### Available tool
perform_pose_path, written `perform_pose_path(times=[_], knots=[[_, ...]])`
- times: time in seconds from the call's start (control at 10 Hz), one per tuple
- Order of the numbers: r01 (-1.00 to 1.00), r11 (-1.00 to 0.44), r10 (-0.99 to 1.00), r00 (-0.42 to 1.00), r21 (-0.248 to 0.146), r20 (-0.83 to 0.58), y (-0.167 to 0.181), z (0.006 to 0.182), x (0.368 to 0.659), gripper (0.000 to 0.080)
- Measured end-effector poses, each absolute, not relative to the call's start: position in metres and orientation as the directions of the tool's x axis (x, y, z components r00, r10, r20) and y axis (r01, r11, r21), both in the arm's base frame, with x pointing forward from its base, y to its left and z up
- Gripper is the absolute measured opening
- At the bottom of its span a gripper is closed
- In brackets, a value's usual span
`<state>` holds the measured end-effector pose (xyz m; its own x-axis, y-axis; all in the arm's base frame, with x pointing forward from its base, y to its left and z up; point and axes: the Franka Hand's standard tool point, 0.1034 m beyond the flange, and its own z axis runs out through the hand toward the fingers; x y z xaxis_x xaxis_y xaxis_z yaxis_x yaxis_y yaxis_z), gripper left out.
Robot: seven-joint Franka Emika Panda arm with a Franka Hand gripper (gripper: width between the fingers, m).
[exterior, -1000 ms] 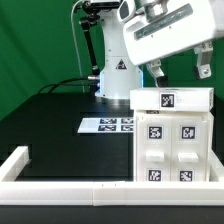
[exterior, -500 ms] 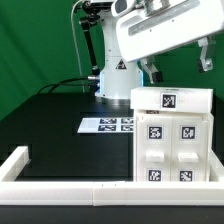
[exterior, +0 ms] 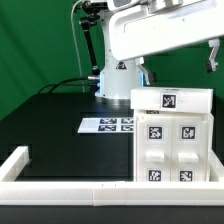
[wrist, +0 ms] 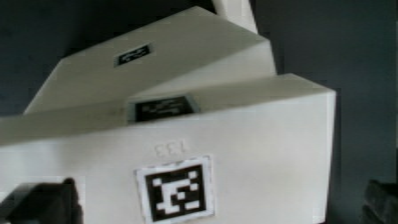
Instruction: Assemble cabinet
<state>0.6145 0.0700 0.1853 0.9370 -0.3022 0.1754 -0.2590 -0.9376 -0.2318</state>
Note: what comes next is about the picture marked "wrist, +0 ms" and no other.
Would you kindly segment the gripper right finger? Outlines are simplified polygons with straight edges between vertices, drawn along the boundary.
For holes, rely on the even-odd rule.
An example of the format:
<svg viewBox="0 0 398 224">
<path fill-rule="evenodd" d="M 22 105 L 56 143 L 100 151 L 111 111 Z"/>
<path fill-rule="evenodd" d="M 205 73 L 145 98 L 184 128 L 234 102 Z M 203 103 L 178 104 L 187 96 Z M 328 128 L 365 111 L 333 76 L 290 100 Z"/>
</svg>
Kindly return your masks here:
<svg viewBox="0 0 398 224">
<path fill-rule="evenodd" d="M 369 182 L 361 224 L 398 224 L 398 184 Z"/>
</svg>

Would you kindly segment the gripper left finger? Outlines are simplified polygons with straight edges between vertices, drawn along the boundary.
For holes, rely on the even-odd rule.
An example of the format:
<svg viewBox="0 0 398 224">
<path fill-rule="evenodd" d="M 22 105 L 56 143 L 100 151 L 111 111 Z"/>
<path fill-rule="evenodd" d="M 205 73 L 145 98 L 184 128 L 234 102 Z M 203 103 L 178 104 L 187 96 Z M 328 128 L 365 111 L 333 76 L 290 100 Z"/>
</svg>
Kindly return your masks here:
<svg viewBox="0 0 398 224">
<path fill-rule="evenodd" d="M 84 224 L 75 179 L 26 183 L 0 200 L 0 224 Z"/>
</svg>

